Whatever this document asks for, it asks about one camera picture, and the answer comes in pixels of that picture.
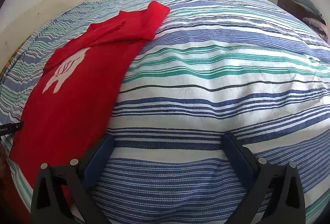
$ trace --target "wooden furniture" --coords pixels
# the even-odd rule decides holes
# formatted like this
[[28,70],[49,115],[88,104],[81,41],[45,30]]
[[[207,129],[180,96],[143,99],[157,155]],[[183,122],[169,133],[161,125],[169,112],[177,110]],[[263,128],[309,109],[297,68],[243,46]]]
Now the wooden furniture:
[[304,17],[308,17],[319,20],[325,25],[325,21],[320,16],[308,11],[305,7],[301,6],[293,0],[277,0],[277,6],[281,7],[283,10],[292,14],[301,21]]

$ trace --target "blue gripper pad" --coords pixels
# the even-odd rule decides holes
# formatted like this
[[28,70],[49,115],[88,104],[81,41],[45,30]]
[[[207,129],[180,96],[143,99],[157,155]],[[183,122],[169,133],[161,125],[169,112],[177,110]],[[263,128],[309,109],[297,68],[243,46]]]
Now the blue gripper pad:
[[110,134],[95,152],[90,162],[84,170],[84,180],[82,185],[85,190],[94,186],[102,174],[103,168],[105,167],[109,157],[111,156],[114,149],[114,138]]
[[226,133],[222,136],[221,145],[241,184],[251,190],[255,184],[255,176],[244,155]]

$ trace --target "striped bedspread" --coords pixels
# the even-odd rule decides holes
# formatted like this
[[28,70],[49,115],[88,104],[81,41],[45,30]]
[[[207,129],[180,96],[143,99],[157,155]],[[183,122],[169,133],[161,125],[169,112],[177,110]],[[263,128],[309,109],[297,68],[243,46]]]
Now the striped bedspread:
[[[150,1],[83,3],[38,29],[1,82],[0,123],[20,119],[56,48]],[[157,1],[171,12],[122,83],[116,148],[90,191],[99,207],[113,223],[224,223],[246,193],[221,148],[230,130],[269,163],[297,164],[313,223],[330,198],[330,47],[266,0]],[[29,208],[31,186],[8,163]]]

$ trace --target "green stripe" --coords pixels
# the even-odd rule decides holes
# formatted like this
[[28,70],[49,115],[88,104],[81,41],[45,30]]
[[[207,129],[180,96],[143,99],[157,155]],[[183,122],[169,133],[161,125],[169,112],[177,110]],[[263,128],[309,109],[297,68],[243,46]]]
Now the green stripe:
[[242,75],[248,73],[267,73],[267,74],[300,74],[303,76],[311,75],[319,78],[330,78],[329,75],[318,74],[316,72],[303,71],[297,68],[276,68],[276,67],[260,67],[260,66],[225,66],[213,70],[196,71],[185,66],[176,66],[174,68],[166,68],[162,70],[140,71],[134,75],[125,76],[123,83],[133,81],[143,77],[169,77],[178,75],[192,75],[203,79],[215,79],[227,75]]
[[330,199],[330,188],[323,193],[314,203],[306,208],[306,220],[312,217],[320,208],[322,208]]
[[165,57],[160,60],[152,60],[152,61],[144,61],[142,64],[130,67],[127,71],[134,71],[136,69],[139,69],[143,66],[157,66],[157,65],[164,65],[168,64],[174,61],[180,61],[182,63],[185,63],[187,65],[210,65],[214,63],[218,63],[223,60],[243,60],[243,61],[266,61],[266,62],[273,62],[273,63],[293,63],[296,65],[301,65],[305,67],[309,67],[311,69],[316,70],[327,70],[327,67],[324,67],[322,65],[319,66],[313,66],[309,65],[306,62],[290,59],[288,57],[277,57],[277,56],[267,56],[267,55],[256,55],[256,54],[243,54],[243,53],[232,53],[232,54],[221,54],[221,55],[215,55],[209,58],[190,58],[190,59],[182,59],[180,57],[177,57],[175,55]]

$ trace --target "folded clothes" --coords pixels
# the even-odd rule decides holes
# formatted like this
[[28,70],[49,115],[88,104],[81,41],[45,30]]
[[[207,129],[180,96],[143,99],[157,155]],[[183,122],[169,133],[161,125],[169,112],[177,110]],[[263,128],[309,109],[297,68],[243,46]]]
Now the folded clothes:
[[42,163],[79,159],[105,133],[126,70],[169,11],[156,1],[146,10],[120,11],[54,52],[29,95],[9,155],[31,186]]
[[322,14],[316,8],[316,6],[311,2],[311,0],[294,0],[294,1],[298,2],[299,4],[304,6],[307,10],[309,10],[310,12],[312,12],[322,18]]

